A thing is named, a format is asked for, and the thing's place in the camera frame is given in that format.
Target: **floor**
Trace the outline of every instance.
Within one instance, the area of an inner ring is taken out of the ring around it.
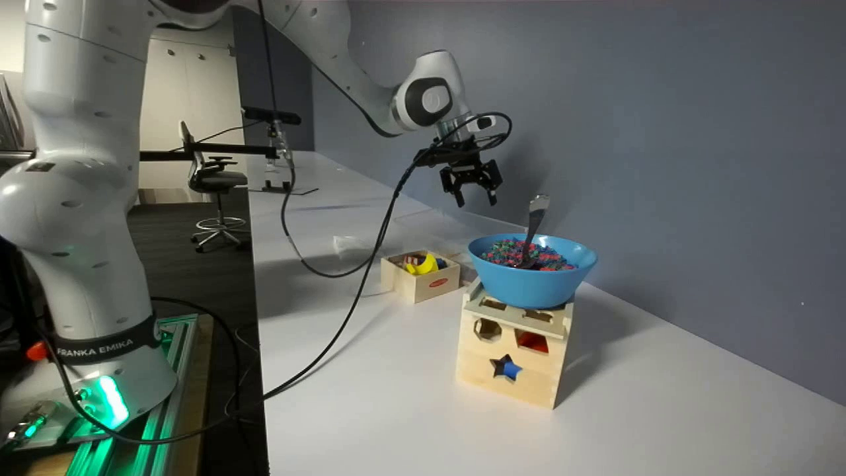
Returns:
[[[230,201],[232,213],[247,216],[247,199]],[[243,401],[251,405],[257,393],[259,373],[257,359],[247,351],[257,348],[257,299],[253,299],[253,269],[251,250],[222,245],[206,254],[197,254],[191,244],[194,221],[209,216],[206,203],[166,203],[166,205],[137,205],[129,212],[129,230],[137,254],[149,273],[153,297],[169,297],[201,304],[228,319],[243,342],[243,359],[253,363],[253,373],[243,380]],[[157,304],[160,315],[185,311],[185,306]],[[212,380],[206,400],[206,420],[222,416],[226,401],[235,386],[235,359],[226,332],[215,331],[212,347]],[[243,422],[228,422],[205,437],[201,472],[230,476],[230,472],[267,472],[265,455],[265,417],[261,405],[257,412],[247,412]]]

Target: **wall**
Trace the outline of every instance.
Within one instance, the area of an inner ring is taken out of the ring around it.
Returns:
[[[843,3],[355,3],[380,82],[457,55],[469,102],[515,119],[499,205],[600,254],[592,275],[729,351],[846,405]],[[394,183],[431,141],[383,141],[314,77],[318,151]],[[436,175],[411,191],[453,209]]]
[[[23,77],[18,72],[0,69],[0,109],[0,135],[2,127],[9,127],[9,135],[0,138],[0,151],[31,151],[35,135],[23,105]]]
[[[179,122],[191,127],[197,141],[243,125],[230,22],[209,32],[160,28],[150,40],[140,147],[179,147]],[[232,130],[212,142],[243,142],[243,131]],[[142,160],[140,196],[146,203],[205,201],[206,196],[187,187],[191,175],[191,160]]]
[[[312,66],[310,61],[279,32],[269,28],[273,78],[265,55],[265,35],[259,15],[232,7],[232,35],[238,55],[238,85],[243,105],[273,109],[273,92],[281,110],[293,110],[302,125],[284,125],[292,147],[314,151],[314,109],[312,109]],[[267,127],[248,127],[247,142],[267,146]]]
[[[0,0],[0,72],[23,72],[23,0]]]

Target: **spoon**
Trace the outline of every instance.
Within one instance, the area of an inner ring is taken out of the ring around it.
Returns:
[[[544,199],[544,196],[534,196],[530,201],[530,230],[527,230],[527,240],[523,240],[522,266],[531,266],[531,256],[530,256],[531,240],[534,240],[539,221],[544,219],[548,205],[550,205],[550,199]]]

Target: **wooden box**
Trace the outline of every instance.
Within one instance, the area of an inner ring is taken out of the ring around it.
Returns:
[[[460,315],[457,379],[556,408],[572,324],[572,302],[557,310],[519,310],[477,285]]]
[[[423,256],[425,250],[407,250],[407,254],[380,258],[380,285],[386,290],[399,293],[403,302],[419,304],[419,302],[425,302],[425,299],[435,299],[435,297],[442,297],[442,293],[457,289],[457,283],[460,283],[460,263],[457,261],[453,261],[442,254],[435,254],[440,258],[436,273],[411,275],[403,266],[403,258],[407,258],[412,254]]]

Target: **white wall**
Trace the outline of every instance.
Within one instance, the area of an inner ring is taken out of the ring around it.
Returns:
[[[23,72],[23,0],[0,0],[0,72]]]
[[[191,127],[197,141],[240,125],[238,69],[230,47],[194,45],[174,35],[150,40],[140,147],[178,147],[182,142],[179,122]],[[243,131],[219,135],[218,142],[243,142]],[[201,196],[187,191],[191,172],[194,164],[187,160],[142,160],[142,201],[198,201]]]

